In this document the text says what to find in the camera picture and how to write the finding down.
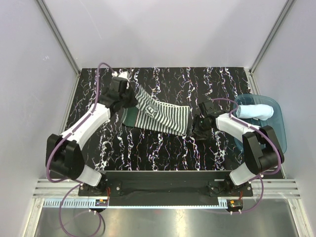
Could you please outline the green white striped towel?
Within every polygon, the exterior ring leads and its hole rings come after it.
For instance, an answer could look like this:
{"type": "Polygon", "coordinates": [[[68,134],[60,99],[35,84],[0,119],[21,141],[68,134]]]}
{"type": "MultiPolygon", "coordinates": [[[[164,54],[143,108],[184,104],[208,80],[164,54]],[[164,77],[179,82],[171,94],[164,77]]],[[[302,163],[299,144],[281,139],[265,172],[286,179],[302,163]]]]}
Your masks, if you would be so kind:
{"type": "Polygon", "coordinates": [[[121,118],[123,125],[177,136],[187,134],[189,106],[155,100],[142,86],[139,87],[135,97],[138,104],[124,109],[121,118]]]}

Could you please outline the light blue towel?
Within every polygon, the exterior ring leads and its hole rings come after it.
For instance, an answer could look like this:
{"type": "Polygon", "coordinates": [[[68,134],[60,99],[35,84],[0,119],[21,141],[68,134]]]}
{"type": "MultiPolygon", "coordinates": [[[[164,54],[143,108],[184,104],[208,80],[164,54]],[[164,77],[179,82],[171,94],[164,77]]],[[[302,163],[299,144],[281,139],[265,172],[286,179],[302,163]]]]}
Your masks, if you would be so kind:
{"type": "Polygon", "coordinates": [[[265,104],[240,105],[236,110],[236,117],[239,119],[267,120],[273,115],[273,107],[265,104]]]}

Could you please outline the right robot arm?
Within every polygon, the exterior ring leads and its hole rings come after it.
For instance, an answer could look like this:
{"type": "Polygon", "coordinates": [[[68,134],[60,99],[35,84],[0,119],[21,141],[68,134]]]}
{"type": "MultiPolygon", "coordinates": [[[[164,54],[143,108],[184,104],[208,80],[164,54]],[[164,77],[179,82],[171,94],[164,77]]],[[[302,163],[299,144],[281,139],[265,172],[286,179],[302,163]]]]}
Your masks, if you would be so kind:
{"type": "Polygon", "coordinates": [[[280,170],[284,154],[271,126],[247,123],[232,112],[216,109],[212,100],[202,102],[198,107],[200,114],[195,115],[193,121],[193,134],[197,140],[208,139],[212,130],[217,129],[238,139],[243,146],[244,163],[220,182],[217,194],[235,196],[249,181],[280,170]]]}

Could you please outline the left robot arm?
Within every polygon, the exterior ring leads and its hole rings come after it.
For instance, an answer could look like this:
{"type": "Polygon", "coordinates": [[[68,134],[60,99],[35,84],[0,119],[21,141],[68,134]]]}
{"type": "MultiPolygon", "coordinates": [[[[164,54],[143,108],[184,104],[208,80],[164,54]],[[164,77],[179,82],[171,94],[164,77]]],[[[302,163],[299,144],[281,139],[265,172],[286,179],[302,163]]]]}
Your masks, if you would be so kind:
{"type": "Polygon", "coordinates": [[[85,164],[82,149],[95,131],[113,115],[125,108],[137,105],[135,92],[128,79],[128,72],[112,77],[109,88],[97,98],[86,114],[71,128],[60,135],[51,134],[46,144],[46,176],[55,172],[64,180],[70,179],[89,186],[97,196],[107,188],[105,174],[85,164]]]}

